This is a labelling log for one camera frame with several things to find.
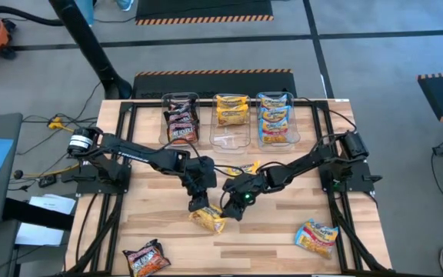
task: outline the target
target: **wooden tabletop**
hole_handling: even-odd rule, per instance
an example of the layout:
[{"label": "wooden tabletop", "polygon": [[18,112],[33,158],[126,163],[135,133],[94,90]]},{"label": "wooden tabletop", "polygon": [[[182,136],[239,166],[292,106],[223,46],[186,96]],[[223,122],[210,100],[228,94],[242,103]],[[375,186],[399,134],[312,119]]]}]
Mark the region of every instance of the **wooden tabletop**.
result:
[{"label": "wooden tabletop", "polygon": [[[121,101],[102,102],[97,126],[104,132],[115,132],[120,104]],[[329,108],[353,120],[348,100],[329,100]],[[212,149],[209,142],[212,111],[211,108],[201,108],[200,142],[197,147],[200,154],[213,158],[216,164],[243,165],[256,160],[260,160],[262,164],[270,161],[288,163],[307,154],[315,144],[311,110],[296,107],[295,116],[301,141],[295,146],[295,150],[285,154],[261,152],[257,143],[255,108],[251,109],[251,144],[246,154],[234,155],[220,154]],[[128,114],[122,138],[126,136]],[[322,114],[320,118],[325,134]],[[331,114],[331,118],[335,132],[351,129],[343,118],[334,114]],[[154,149],[160,148],[160,122],[160,108],[140,108],[133,142]],[[222,174],[217,174],[218,187],[208,190],[211,203],[218,203],[226,179]],[[390,268],[388,250],[375,203],[364,193],[352,192],[348,195],[358,237],[383,266]],[[68,268],[75,264],[78,234],[91,198],[91,195],[86,195],[78,201],[75,223],[66,252]],[[132,180],[122,206],[112,274],[128,275],[128,265],[122,250],[138,250],[151,239],[158,239],[163,244],[165,256],[172,263],[158,272],[159,275],[340,272],[336,249],[332,253],[332,259],[327,260],[294,245],[295,233],[303,222],[314,219],[331,226],[328,200],[321,190],[318,170],[300,175],[281,192],[258,196],[257,203],[247,208],[242,221],[229,219],[220,235],[213,235],[188,220],[187,207],[190,199],[177,177],[162,175],[149,165],[132,162]],[[80,256],[95,238],[101,204],[102,195],[99,195],[85,223]],[[348,267],[353,268],[348,238],[344,235],[343,239]],[[107,246],[108,236],[102,245],[99,269],[105,267]]]}]

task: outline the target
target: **concrete floor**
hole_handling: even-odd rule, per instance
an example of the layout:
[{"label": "concrete floor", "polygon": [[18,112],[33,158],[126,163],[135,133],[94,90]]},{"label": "concrete floor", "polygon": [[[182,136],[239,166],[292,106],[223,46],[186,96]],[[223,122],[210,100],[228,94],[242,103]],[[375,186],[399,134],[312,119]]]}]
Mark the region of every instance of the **concrete floor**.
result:
[{"label": "concrete floor", "polygon": [[[309,35],[302,0],[272,2],[273,22],[136,26],[99,23],[93,31],[101,42],[172,38],[261,35]],[[55,18],[47,2],[0,0],[36,15]],[[414,32],[443,30],[443,2],[434,0],[311,0],[319,34]],[[112,0],[99,0],[95,17],[123,20]],[[14,45],[72,43],[64,28],[16,22]],[[321,40],[336,98],[349,98],[358,129],[367,143],[369,163],[385,178],[376,185],[379,212],[392,265],[399,272],[440,275],[443,247],[443,197],[430,169],[431,147],[443,141],[443,124],[431,111],[415,76],[443,72],[443,35],[406,38]],[[311,40],[236,42],[107,48],[117,71],[132,82],[139,71],[225,68],[292,68],[300,96],[323,98],[317,58]],[[19,52],[13,62],[0,59],[0,114],[76,116],[98,79],[78,49]],[[82,118],[96,116],[103,99],[99,87]],[[18,150],[25,151],[50,135],[42,123],[22,126]],[[15,169],[42,172],[64,154],[69,134],[15,160]],[[71,164],[62,161],[56,168]],[[443,187],[443,159],[435,160]],[[73,193],[75,185],[37,186],[10,192],[16,199],[45,193]],[[62,267],[64,249],[42,249],[25,257],[23,276],[48,275]]]}]

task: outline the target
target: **plastic container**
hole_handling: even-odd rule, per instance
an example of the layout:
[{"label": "plastic container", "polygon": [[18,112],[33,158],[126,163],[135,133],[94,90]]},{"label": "plastic container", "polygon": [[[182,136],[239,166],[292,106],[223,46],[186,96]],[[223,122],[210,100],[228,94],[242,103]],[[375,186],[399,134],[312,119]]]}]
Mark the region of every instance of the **plastic container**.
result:
[{"label": "plastic container", "polygon": [[[186,103],[189,100],[194,99],[194,109],[196,111],[196,114],[198,116],[200,116],[200,112],[199,112],[199,95],[197,95],[194,92],[181,92],[181,93],[168,93],[163,95],[162,97],[162,115],[161,115],[161,119],[162,119],[162,123],[160,124],[160,137],[158,138],[158,140],[160,141],[160,143],[162,143],[163,145],[168,144],[170,141],[168,140],[168,134],[167,134],[167,130],[168,130],[168,124],[167,124],[167,120],[164,117],[164,112],[169,110],[169,106],[171,103],[178,103],[178,104],[183,104]],[[199,120],[198,120],[198,127],[197,127],[197,133],[198,133],[198,139],[200,138],[200,130],[201,126],[199,125]],[[179,143],[179,144],[172,144],[172,146],[187,146],[187,143]]]},{"label": "plastic container", "polygon": [[[218,126],[217,96],[246,97],[248,105],[245,123],[242,125]],[[247,95],[218,94],[213,97],[212,123],[209,141],[215,152],[228,154],[244,154],[251,144],[251,99]]]},{"label": "plastic container", "polygon": [[[290,106],[290,111],[288,114],[288,133],[285,135],[286,142],[273,142],[267,143],[262,141],[261,137],[261,97],[269,97],[273,99],[280,99],[281,97],[287,97],[286,105]],[[294,97],[288,92],[261,92],[256,96],[257,100],[257,115],[258,115],[258,146],[262,151],[266,152],[290,152],[294,147],[295,143],[300,142],[300,134],[297,130],[297,121],[295,119],[294,110]]]}]

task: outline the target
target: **black hose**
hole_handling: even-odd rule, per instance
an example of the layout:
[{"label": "black hose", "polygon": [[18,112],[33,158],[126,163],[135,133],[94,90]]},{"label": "black hose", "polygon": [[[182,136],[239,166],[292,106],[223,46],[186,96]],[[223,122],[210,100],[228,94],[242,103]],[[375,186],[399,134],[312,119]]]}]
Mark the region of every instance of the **black hose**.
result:
[{"label": "black hose", "polygon": [[27,12],[20,11],[20,10],[18,10],[16,8],[0,6],[0,13],[7,13],[7,14],[10,14],[10,15],[16,15],[16,16],[28,19],[30,21],[37,22],[37,23],[40,23],[40,24],[43,24],[43,25],[47,25],[47,26],[63,26],[61,20],[59,20],[59,19],[51,20],[51,19],[40,18],[38,16],[31,15],[31,14],[29,14]]}]

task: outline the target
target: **paper sheet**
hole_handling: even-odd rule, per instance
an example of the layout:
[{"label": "paper sheet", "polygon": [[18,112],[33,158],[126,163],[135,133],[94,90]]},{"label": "paper sheet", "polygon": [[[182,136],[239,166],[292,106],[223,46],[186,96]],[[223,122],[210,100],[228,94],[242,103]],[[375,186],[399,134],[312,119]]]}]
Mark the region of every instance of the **paper sheet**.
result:
[{"label": "paper sheet", "polygon": [[[30,205],[62,212],[69,215],[76,201],[59,195],[46,194],[42,197],[32,196]],[[22,223],[16,235],[19,245],[60,245],[64,231],[44,226]]]}]

